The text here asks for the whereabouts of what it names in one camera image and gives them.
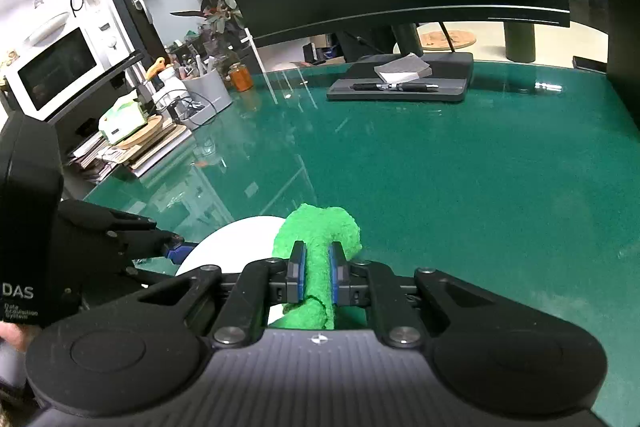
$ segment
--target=door handle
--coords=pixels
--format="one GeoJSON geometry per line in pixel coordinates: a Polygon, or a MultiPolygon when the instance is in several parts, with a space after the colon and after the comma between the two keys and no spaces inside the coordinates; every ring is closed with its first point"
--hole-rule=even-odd
{"type": "Polygon", "coordinates": [[[146,20],[149,21],[149,24],[154,23],[154,18],[151,16],[151,12],[146,9],[146,4],[144,0],[131,0],[133,6],[136,7],[136,10],[144,12],[146,15],[146,20]]]}

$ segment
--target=green table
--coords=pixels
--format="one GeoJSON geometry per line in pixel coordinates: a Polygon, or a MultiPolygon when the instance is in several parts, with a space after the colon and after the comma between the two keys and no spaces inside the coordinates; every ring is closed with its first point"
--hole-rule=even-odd
{"type": "Polygon", "coordinates": [[[437,267],[591,331],[609,357],[596,411],[637,425],[640,133],[606,78],[478,62],[460,104],[327,102],[345,68],[271,73],[277,105],[258,79],[140,180],[117,171],[88,201],[190,241],[343,206],[364,257],[437,267]]]}

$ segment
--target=smartphone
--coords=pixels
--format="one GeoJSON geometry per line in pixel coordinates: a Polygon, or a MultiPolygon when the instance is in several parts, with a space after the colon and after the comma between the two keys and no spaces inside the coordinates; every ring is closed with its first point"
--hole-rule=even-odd
{"type": "Polygon", "coordinates": [[[576,70],[595,71],[596,73],[607,73],[607,65],[599,60],[591,60],[590,58],[575,57],[574,68],[576,70]]]}

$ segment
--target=pen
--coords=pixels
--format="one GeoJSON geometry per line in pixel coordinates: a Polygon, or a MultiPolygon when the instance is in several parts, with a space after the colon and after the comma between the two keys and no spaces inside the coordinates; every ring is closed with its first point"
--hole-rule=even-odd
{"type": "Polygon", "coordinates": [[[351,89],[355,91],[386,91],[396,90],[405,92],[430,92],[439,88],[438,84],[423,84],[418,82],[402,82],[400,84],[375,84],[373,82],[361,82],[351,84],[351,89]]]}

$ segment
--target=metal bolt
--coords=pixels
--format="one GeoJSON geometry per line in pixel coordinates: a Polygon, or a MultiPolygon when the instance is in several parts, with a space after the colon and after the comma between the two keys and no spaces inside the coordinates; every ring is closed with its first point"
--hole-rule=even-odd
{"type": "Polygon", "coordinates": [[[420,340],[420,331],[411,326],[400,326],[389,331],[389,338],[399,344],[413,344],[420,340]]]}
{"type": "Polygon", "coordinates": [[[235,326],[225,326],[214,333],[213,338],[222,344],[237,344],[244,341],[244,331],[235,326]]]}

